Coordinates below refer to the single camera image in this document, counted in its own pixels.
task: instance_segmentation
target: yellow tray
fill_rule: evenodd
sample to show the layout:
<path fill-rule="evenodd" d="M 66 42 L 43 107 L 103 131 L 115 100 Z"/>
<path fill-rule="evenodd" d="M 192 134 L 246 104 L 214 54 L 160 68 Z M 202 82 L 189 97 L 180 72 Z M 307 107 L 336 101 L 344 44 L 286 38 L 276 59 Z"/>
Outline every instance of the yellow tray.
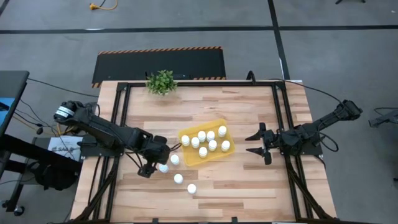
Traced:
<path fill-rule="evenodd" d="M 226 126 L 226 130 L 227 130 L 226 135 L 222 138 L 218 137 L 218 128 L 220 126 Z M 214 131 L 215 141 L 217 142 L 217 148 L 213 152 L 208 150 L 207 156 L 205 158 L 201 158 L 199 156 L 199 148 L 206 147 L 208 149 L 208 144 L 209 144 L 208 141 L 201 142 L 197 149 L 192 148 L 191 144 L 189 146 L 181 146 L 182 152 L 184 155 L 184 161 L 187 166 L 194 166 L 194 165 L 198 165 L 198 164 L 201 164 L 206 161 L 213 160 L 213 159 L 219 159 L 221 157 L 228 156 L 235 152 L 235 143 L 229 133 L 229 129 L 228 129 L 228 127 L 226 125 L 226 121 L 224 119 L 217 119 L 217 120 L 210 121 L 208 123 L 201 124 L 201 125 L 198 125 L 198 126 L 195 126 L 192 128 L 187 128 L 187 129 L 181 130 L 178 133 L 178 138 L 181 141 L 181 137 L 183 135 L 187 135 L 189 137 L 189 140 L 191 141 L 193 137 L 198 137 L 199 131 L 204 131 L 204 132 L 206 132 L 206 134 L 209 131 Z M 228 151 L 223 152 L 221 150 L 221 144 L 225 140 L 229 141 L 230 147 L 229 147 Z"/>

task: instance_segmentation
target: potted plant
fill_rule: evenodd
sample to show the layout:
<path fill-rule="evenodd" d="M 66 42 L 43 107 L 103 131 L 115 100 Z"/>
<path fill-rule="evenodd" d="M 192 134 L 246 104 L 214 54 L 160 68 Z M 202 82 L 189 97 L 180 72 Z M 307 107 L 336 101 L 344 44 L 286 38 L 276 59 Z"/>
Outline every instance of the potted plant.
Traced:
<path fill-rule="evenodd" d="M 149 93 L 164 96 L 172 90 L 175 91 L 177 82 L 173 79 L 173 71 L 162 70 L 158 71 L 158 73 L 157 75 L 151 73 L 148 82 L 146 82 Z"/>

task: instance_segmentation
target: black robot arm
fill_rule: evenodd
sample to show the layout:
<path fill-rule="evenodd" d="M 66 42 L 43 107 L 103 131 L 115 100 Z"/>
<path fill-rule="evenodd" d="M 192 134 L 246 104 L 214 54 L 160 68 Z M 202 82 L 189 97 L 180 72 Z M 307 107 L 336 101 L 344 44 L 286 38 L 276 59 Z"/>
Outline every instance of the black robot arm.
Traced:
<path fill-rule="evenodd" d="M 263 140 L 264 148 L 247 149 L 264 157 L 266 165 L 271 164 L 271 154 L 269 149 L 279 147 L 284 153 L 296 156 L 300 154 L 302 149 L 306 147 L 314 147 L 319 145 L 323 138 L 320 137 L 319 131 L 335 124 L 338 121 L 351 121 L 359 118 L 362 109 L 358 108 L 354 102 L 344 100 L 336 109 L 326 116 L 312 122 L 298 125 L 294 129 L 288 131 L 277 130 L 274 134 L 272 130 L 266 130 L 266 125 L 260 123 L 258 132 L 246 138 L 247 141 Z"/>
<path fill-rule="evenodd" d="M 166 164 L 169 159 L 170 148 L 165 137 L 153 136 L 139 128 L 120 127 L 91 113 L 79 101 L 63 102 L 54 114 L 54 120 L 86 131 L 95 138 L 95 142 L 89 143 L 83 138 L 82 147 L 94 144 L 96 148 L 115 152 L 115 155 L 123 154 L 126 148 L 142 155 L 147 164 L 140 167 L 138 174 L 143 177 L 150 177 L 156 170 L 156 163 Z"/>

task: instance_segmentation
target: gray floor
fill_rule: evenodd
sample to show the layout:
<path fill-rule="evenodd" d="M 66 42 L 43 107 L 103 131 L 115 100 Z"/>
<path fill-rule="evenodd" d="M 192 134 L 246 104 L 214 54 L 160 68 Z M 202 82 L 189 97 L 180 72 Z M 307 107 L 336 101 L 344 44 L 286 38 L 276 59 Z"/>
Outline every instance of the gray floor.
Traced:
<path fill-rule="evenodd" d="M 267 1 L 252 0 L 120 0 L 114 11 L 90 11 L 89 2 L 10 0 L 0 17 L 0 29 L 92 29 L 120 27 L 269 26 Z M 108 0 L 106 6 L 113 5 Z M 395 0 L 275 0 L 281 26 L 344 26 L 398 24 Z M 337 214 L 344 220 L 396 223 L 398 189 L 397 127 L 371 129 L 373 108 L 398 106 L 398 30 L 282 32 L 292 79 L 350 99 L 364 113 L 356 121 L 336 124 L 325 132 L 335 138 L 338 153 L 325 152 L 326 171 Z M 273 31 L 180 32 L 141 34 L 0 35 L 0 69 L 28 70 L 31 77 L 73 90 L 98 94 L 90 88 L 96 54 L 102 50 L 220 45 L 229 79 L 248 70 L 257 78 L 281 78 Z M 307 91 L 312 115 L 331 111 L 336 102 Z M 95 99 L 29 83 L 24 96 L 46 121 L 64 100 Z M 28 112 L 28 108 L 19 105 Z M 31 141 L 33 132 L 13 121 L 9 134 Z M 6 172 L 0 182 L 13 180 Z M 7 198 L 14 184 L 0 185 Z M 21 217 L 0 210 L 0 223 L 61 222 L 67 215 L 76 186 L 57 192 L 38 186 L 24 189 Z"/>

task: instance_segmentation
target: wooden tabletop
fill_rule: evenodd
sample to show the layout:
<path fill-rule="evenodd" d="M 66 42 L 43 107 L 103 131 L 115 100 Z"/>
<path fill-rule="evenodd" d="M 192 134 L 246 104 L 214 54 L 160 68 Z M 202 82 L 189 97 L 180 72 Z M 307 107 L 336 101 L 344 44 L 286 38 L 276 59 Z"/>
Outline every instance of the wooden tabletop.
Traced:
<path fill-rule="evenodd" d="M 103 82 L 99 94 L 101 117 L 108 120 L 116 85 L 117 82 Z M 311 122 L 303 87 L 287 83 L 287 93 L 294 125 Z M 122 94 L 118 124 L 123 98 Z M 279 99 L 284 111 L 281 94 Z M 263 158 L 245 150 L 262 146 L 261 141 L 244 140 L 257 132 L 259 122 L 265 122 L 267 129 L 278 128 L 270 87 L 178 87 L 177 92 L 167 96 L 150 95 L 144 87 L 133 87 L 126 123 L 165 136 L 167 144 L 173 146 L 178 143 L 179 130 L 219 118 L 227 120 L 236 145 L 236 152 L 228 157 L 193 167 L 187 167 L 183 161 L 178 166 L 168 162 L 168 173 L 155 172 L 146 179 L 137 175 L 136 165 L 127 156 L 122 156 L 111 221 L 151 222 L 159 218 L 160 222 L 230 222 L 231 217 L 241 222 L 293 221 L 287 173 L 279 150 L 271 150 L 269 166 L 264 165 Z M 180 150 L 176 154 L 182 159 Z M 92 157 L 83 163 L 71 218 L 87 205 L 96 160 Z M 302 156 L 302 160 L 309 191 L 327 213 L 335 216 L 323 164 L 313 156 Z M 174 183 L 174 174 L 183 175 L 183 184 Z M 188 184 L 197 186 L 195 195 L 187 192 Z M 305 217 L 302 194 L 297 192 Z M 106 192 L 100 217 L 104 217 L 107 196 Z"/>

